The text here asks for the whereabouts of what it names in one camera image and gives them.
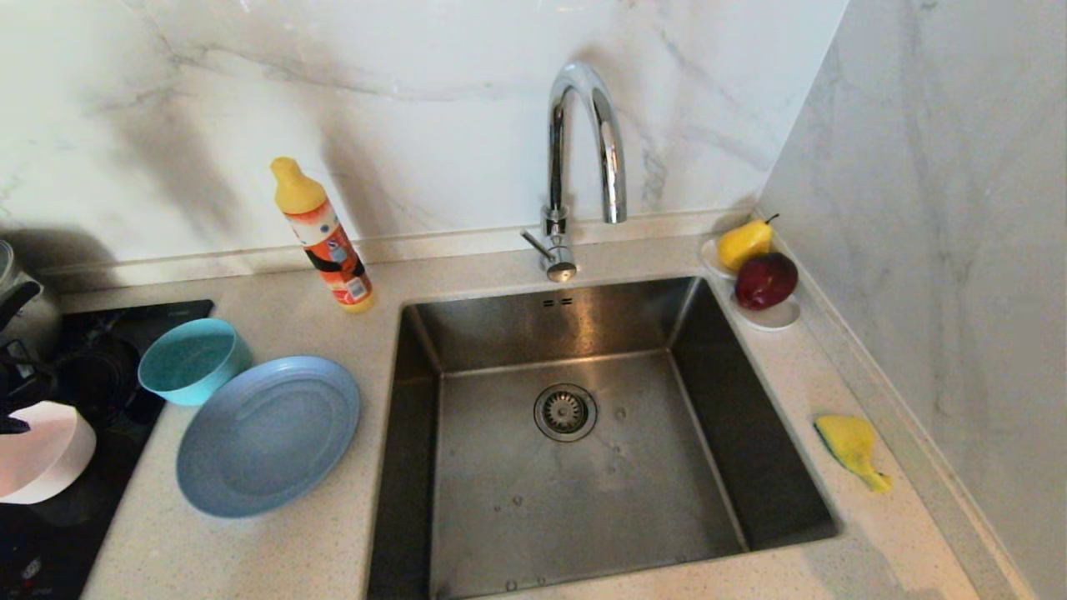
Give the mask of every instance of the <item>blue bowl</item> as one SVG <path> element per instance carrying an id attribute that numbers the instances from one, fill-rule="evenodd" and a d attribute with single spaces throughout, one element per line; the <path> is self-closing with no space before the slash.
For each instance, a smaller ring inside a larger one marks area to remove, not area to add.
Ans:
<path id="1" fill-rule="evenodd" d="M 184 406 L 200 406 L 252 366 L 252 352 L 234 326 L 196 319 L 168 331 L 141 359 L 137 376 L 149 392 Z"/>

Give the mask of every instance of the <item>pear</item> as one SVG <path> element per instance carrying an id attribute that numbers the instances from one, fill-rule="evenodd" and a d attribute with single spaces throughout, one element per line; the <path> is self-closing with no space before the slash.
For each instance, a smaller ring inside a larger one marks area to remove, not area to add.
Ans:
<path id="1" fill-rule="evenodd" d="M 722 266 L 736 273 L 752 256 L 770 252 L 770 238 L 775 235 L 770 222 L 776 218 L 778 215 L 766 221 L 763 219 L 749 221 L 722 234 L 718 247 L 719 262 Z"/>

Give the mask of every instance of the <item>kettle handle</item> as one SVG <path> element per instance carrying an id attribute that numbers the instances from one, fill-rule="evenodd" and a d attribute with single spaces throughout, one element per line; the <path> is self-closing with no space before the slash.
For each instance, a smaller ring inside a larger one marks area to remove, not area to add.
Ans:
<path id="1" fill-rule="evenodd" d="M 7 328 L 11 319 L 22 310 L 27 302 L 41 294 L 41 284 L 35 281 L 27 281 L 15 287 L 15 290 L 7 295 L 0 303 L 0 331 Z"/>

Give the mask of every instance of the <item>blue plate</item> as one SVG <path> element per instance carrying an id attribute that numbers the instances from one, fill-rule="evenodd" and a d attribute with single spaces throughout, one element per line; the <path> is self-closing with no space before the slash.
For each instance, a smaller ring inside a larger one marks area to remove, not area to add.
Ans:
<path id="1" fill-rule="evenodd" d="M 360 390 L 339 364 L 287 357 L 223 385 L 178 449 L 178 487 L 216 517 L 251 517 L 314 488 L 340 460 L 360 420 Z"/>

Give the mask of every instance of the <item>sink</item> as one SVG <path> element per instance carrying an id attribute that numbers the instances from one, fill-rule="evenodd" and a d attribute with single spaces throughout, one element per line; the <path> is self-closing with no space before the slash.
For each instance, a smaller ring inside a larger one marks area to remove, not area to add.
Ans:
<path id="1" fill-rule="evenodd" d="M 703 279 L 403 309 L 369 598 L 487 596 L 837 533 Z"/>

